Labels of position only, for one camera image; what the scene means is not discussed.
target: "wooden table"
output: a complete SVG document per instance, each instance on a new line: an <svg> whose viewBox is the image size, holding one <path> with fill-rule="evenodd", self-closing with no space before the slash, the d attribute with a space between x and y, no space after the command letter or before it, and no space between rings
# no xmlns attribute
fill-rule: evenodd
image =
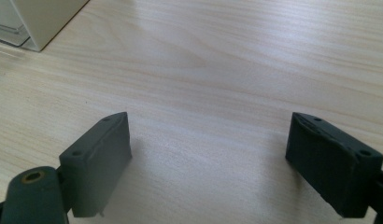
<svg viewBox="0 0 383 224"><path fill-rule="evenodd" d="M121 111L134 158L71 223L373 223L284 156L292 111L383 153L383 1L92 0L40 53L0 44L0 202Z"/></svg>

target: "light wood grain surface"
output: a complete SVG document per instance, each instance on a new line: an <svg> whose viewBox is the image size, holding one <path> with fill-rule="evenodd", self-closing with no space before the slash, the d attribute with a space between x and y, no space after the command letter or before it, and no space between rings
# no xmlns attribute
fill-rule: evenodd
<svg viewBox="0 0 383 224"><path fill-rule="evenodd" d="M373 223L284 156L292 111L383 153L383 1L91 0L40 53L0 44L0 202L121 111L134 158L71 223Z"/></svg>

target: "screw hole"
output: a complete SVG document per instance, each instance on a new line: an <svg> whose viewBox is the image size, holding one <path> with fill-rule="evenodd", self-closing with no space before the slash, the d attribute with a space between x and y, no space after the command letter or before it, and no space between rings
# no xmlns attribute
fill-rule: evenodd
<svg viewBox="0 0 383 224"><path fill-rule="evenodd" d="M43 171L35 171L32 173L29 173L22 177L22 183L24 184L32 184L39 179L43 178L44 172Z"/></svg>
<svg viewBox="0 0 383 224"><path fill-rule="evenodd" d="M360 153L363 155L363 156L371 156L372 153L366 151L366 150L361 150Z"/></svg>
<svg viewBox="0 0 383 224"><path fill-rule="evenodd" d="M79 155L81 155L81 151L72 152L72 156L79 156Z"/></svg>

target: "white object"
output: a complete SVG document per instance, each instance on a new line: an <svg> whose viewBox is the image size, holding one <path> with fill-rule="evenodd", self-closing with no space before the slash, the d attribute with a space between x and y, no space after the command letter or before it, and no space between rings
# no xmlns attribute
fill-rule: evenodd
<svg viewBox="0 0 383 224"><path fill-rule="evenodd" d="M89 0L0 0L0 41L41 51Z"/></svg>

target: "mounting hole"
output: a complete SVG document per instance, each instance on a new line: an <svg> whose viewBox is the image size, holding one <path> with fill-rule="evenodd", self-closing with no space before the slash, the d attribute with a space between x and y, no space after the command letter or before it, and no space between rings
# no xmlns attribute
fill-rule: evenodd
<svg viewBox="0 0 383 224"><path fill-rule="evenodd" d="M79 156L79 155L81 155L81 151L72 152L72 156Z"/></svg>
<svg viewBox="0 0 383 224"><path fill-rule="evenodd" d="M21 182L24 184L32 184L35 183L36 181L40 180L43 178L44 172L43 171L33 171L29 174L26 174L22 177Z"/></svg>
<svg viewBox="0 0 383 224"><path fill-rule="evenodd" d="M363 156L372 156L372 153L366 151L366 150L361 150L360 153L363 155Z"/></svg>

